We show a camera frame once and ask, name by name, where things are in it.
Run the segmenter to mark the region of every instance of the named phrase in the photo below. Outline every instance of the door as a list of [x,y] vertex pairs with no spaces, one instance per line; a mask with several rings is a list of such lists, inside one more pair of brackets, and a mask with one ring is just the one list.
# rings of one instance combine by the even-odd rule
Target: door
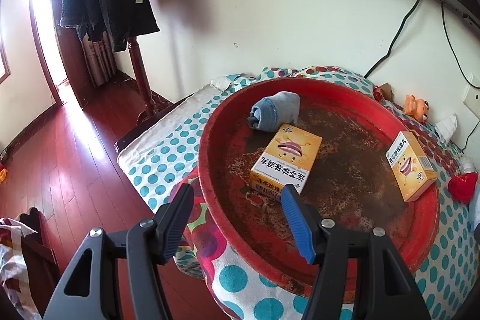
[[62,28],[60,26],[62,0],[51,1],[55,35],[57,37],[60,57],[78,104],[81,108],[84,108],[93,97],[95,87],[90,79],[82,43],[80,43],[78,39],[77,29]]

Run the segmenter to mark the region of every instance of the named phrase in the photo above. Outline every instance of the plaid blanket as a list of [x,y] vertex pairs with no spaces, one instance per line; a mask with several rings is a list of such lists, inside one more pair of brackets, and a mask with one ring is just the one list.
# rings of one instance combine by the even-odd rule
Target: plaid blanket
[[11,303],[25,320],[42,320],[28,283],[22,254],[22,236],[35,231],[13,219],[0,219],[0,283]]

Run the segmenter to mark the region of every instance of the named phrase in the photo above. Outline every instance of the gray sock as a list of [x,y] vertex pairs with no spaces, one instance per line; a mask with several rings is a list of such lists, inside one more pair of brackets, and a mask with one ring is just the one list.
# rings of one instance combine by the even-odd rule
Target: gray sock
[[296,125],[300,97],[294,92],[281,91],[265,97],[252,106],[248,126],[263,132],[276,132],[282,124]]

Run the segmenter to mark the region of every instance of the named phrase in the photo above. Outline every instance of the doorway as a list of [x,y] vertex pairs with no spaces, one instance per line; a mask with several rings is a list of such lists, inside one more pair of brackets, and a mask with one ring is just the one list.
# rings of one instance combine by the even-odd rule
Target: doorway
[[55,103],[76,100],[57,45],[51,0],[30,0],[30,18],[40,64]]

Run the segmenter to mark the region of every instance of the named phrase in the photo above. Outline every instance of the white wall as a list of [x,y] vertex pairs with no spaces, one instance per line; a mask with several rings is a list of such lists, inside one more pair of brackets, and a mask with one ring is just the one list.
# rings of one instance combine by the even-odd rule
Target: white wall
[[[263,67],[341,65],[365,73],[382,57],[415,0],[151,0],[161,31],[138,39],[153,90],[176,101],[213,77]],[[480,76],[480,42],[446,11],[450,39],[467,75]],[[119,67],[133,76],[127,52]],[[395,99],[429,101],[432,121],[458,114],[463,146],[478,119],[462,104],[466,86],[443,33],[440,4],[422,0],[391,57],[371,75]],[[480,168],[480,129],[467,153]]]
[[0,84],[0,151],[54,100],[38,60],[28,0],[1,0],[0,23],[11,75]]

